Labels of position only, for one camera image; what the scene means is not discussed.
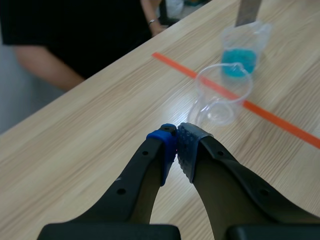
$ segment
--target empty plastic cup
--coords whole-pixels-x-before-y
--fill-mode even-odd
[[[188,122],[201,128],[232,123],[253,88],[250,74],[240,63],[208,66],[195,82],[198,99],[188,114]]]
[[[223,64],[241,63],[244,69],[253,73],[260,55],[266,47],[270,38],[271,24],[263,24],[256,21],[250,24],[237,27],[228,27],[222,33],[223,54],[221,62]],[[224,68],[224,73],[231,77],[243,77],[241,72],[228,72]]]

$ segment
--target plastic bag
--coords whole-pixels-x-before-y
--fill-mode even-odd
[[[165,1],[166,1],[166,11],[169,18],[173,18],[179,15],[184,9],[184,0],[165,0]]]

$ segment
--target black shirt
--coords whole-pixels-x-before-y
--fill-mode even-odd
[[[6,45],[46,46],[88,78],[151,38],[140,0],[0,0]]]

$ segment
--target person's arm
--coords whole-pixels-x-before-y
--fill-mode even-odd
[[[24,68],[63,91],[69,91],[84,81],[44,46],[14,46],[14,51]]]
[[[151,20],[154,20],[154,22],[149,25],[152,36],[154,37],[163,32],[165,28],[161,26],[160,22],[158,21],[157,15],[150,3],[150,0],[140,0],[140,2],[146,21],[149,23]]]

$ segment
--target blue gripper pad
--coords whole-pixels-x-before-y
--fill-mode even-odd
[[[184,174],[190,180],[190,183],[192,183],[194,179],[199,141],[207,136],[213,137],[212,134],[191,123],[183,122],[178,126],[178,160]]]
[[[169,128],[174,130],[174,134],[168,132]],[[165,185],[172,163],[177,154],[177,127],[173,124],[163,124],[160,129],[149,133],[146,139],[154,138],[161,140],[164,145],[164,160],[162,162],[162,180],[161,187]]]

